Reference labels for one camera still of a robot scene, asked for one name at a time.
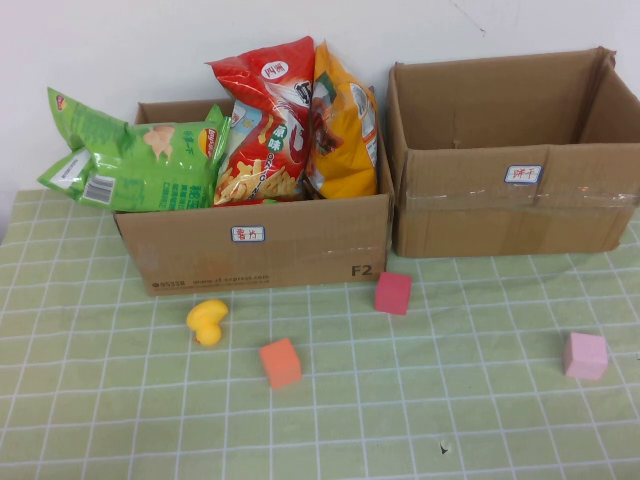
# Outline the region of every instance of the orange cube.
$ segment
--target orange cube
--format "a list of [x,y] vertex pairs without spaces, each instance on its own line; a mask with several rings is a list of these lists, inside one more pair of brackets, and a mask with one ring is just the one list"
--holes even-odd
[[271,388],[284,387],[302,378],[300,360],[288,338],[262,347],[260,358]]

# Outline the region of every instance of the cardboard box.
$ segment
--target cardboard box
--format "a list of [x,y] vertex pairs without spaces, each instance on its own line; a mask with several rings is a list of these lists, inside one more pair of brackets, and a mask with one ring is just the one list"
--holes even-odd
[[616,248],[638,204],[640,103],[614,65],[604,48],[395,65],[397,253]]
[[[202,121],[214,103],[231,114],[231,100],[141,103],[136,123]],[[150,295],[374,281],[386,266],[393,213],[382,138],[379,145],[378,195],[118,213],[116,224]]]

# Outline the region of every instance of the snack bag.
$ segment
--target snack bag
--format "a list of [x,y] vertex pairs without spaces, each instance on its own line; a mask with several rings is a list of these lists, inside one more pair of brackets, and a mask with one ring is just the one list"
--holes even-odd
[[302,193],[299,181],[310,148],[313,39],[209,65],[237,100],[214,205]]
[[72,153],[38,181],[79,203],[127,212],[211,205],[230,119],[129,125],[49,89],[58,131]]
[[320,196],[376,194],[376,111],[373,93],[342,67],[326,42],[320,45],[311,101],[315,141],[306,169]]

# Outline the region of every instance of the yellow chip bag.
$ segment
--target yellow chip bag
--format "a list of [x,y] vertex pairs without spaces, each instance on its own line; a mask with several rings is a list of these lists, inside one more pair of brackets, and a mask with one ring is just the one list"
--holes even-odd
[[375,195],[376,99],[327,48],[316,49],[308,183],[325,198]]

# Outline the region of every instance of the toy block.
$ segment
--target toy block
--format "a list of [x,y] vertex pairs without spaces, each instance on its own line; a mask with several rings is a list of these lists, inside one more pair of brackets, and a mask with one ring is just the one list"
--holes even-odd
[[284,387],[302,378],[300,360],[288,338],[262,347],[260,359],[273,389]]
[[409,275],[382,272],[376,288],[376,310],[406,315],[411,296],[411,281]]
[[564,374],[599,380],[609,365],[607,341],[599,335],[571,333],[564,346]]

